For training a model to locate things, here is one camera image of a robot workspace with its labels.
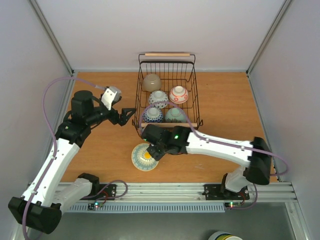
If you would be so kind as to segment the yellow blue pattern bowl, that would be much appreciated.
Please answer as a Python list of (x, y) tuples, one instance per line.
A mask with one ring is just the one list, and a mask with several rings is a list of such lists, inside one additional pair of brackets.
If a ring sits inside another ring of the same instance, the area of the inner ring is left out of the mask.
[(155, 169), (158, 162), (149, 154), (147, 148), (149, 144), (138, 144), (131, 153), (131, 161), (133, 165), (140, 171), (148, 172)]

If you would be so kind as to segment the red zigzag pattern bowl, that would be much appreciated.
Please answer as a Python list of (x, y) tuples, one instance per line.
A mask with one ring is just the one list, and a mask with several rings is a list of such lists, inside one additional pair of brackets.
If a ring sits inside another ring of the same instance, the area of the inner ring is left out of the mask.
[(162, 123), (164, 115), (162, 111), (156, 107), (147, 109), (142, 115), (142, 121), (144, 123)]

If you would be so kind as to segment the red diamond pattern bowl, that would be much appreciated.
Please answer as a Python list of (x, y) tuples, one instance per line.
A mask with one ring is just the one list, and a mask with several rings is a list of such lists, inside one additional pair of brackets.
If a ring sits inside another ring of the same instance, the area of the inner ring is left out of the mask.
[(156, 103), (154, 107), (158, 109), (165, 108), (168, 105), (167, 104), (168, 101), (169, 101), (168, 95), (162, 90), (153, 91), (148, 98), (148, 103), (150, 105)]

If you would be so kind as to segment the beige leaf pattern bowl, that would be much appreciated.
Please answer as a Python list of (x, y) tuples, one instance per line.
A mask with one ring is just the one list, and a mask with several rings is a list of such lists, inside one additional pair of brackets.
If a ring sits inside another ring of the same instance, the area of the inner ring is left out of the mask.
[(142, 89), (147, 92), (160, 90), (162, 82), (157, 74), (148, 74), (142, 81)]

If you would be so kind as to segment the mint green bowl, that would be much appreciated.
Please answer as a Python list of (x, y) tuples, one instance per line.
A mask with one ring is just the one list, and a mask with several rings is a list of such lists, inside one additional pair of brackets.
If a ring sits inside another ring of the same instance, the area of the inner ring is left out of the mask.
[(179, 108), (173, 107), (170, 108), (167, 113), (165, 114), (165, 122), (166, 123), (186, 123), (186, 117), (180, 111)]

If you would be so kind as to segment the black wire dish rack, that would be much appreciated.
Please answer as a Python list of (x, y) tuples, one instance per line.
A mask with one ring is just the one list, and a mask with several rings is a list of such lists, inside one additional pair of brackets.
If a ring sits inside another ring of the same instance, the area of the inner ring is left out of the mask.
[(149, 52), (139, 54), (138, 60), (136, 112), (132, 121), (138, 134), (149, 124), (165, 129), (202, 126), (196, 56)]

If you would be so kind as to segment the orange floral white bowl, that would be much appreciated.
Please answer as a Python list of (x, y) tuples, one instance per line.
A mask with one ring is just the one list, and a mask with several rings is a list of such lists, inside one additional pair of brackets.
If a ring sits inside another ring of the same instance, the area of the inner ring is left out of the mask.
[(189, 93), (183, 86), (175, 86), (169, 92), (169, 99), (175, 104), (183, 104), (189, 99)]

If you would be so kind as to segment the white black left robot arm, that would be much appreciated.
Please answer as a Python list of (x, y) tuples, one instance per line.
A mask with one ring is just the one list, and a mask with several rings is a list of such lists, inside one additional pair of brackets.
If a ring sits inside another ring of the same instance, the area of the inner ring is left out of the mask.
[(92, 129), (104, 121), (124, 126), (135, 114), (135, 108), (118, 112), (114, 104), (121, 91), (108, 87), (100, 98), (91, 91), (77, 91), (71, 99), (71, 110), (65, 115), (53, 136), (53, 145), (39, 173), (20, 197), (12, 197), (8, 208), (25, 228), (44, 234), (52, 233), (62, 215), (77, 201), (96, 199), (102, 189), (99, 177), (82, 173), (74, 183), (56, 194), (56, 189), (71, 160), (79, 152)]

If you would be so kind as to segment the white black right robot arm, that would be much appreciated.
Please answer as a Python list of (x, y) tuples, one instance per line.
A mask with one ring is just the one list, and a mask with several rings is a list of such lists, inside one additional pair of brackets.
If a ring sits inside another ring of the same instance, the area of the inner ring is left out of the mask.
[(271, 153), (265, 140), (230, 140), (214, 137), (191, 127), (175, 126), (165, 129), (148, 124), (141, 138), (149, 143), (147, 152), (159, 161), (164, 155), (193, 154), (215, 157), (238, 164), (227, 173), (220, 186), (225, 198), (234, 197), (249, 184), (266, 186), (270, 183)]

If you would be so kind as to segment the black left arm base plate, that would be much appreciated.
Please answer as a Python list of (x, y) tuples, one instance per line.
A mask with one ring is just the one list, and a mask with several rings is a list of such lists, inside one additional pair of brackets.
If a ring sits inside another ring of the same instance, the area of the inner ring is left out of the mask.
[(97, 199), (113, 198), (117, 193), (117, 185), (112, 183), (106, 187), (106, 184), (100, 184), (96, 195), (91, 193), (89, 196), (81, 198), (81, 201), (95, 201)]

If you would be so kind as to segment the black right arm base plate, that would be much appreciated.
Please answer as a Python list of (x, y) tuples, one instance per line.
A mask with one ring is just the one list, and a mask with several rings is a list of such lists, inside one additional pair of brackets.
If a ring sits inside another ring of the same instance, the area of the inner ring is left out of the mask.
[(205, 184), (202, 195), (208, 201), (246, 201), (250, 199), (247, 187), (243, 187), (240, 192), (232, 192), (224, 189), (222, 184)]

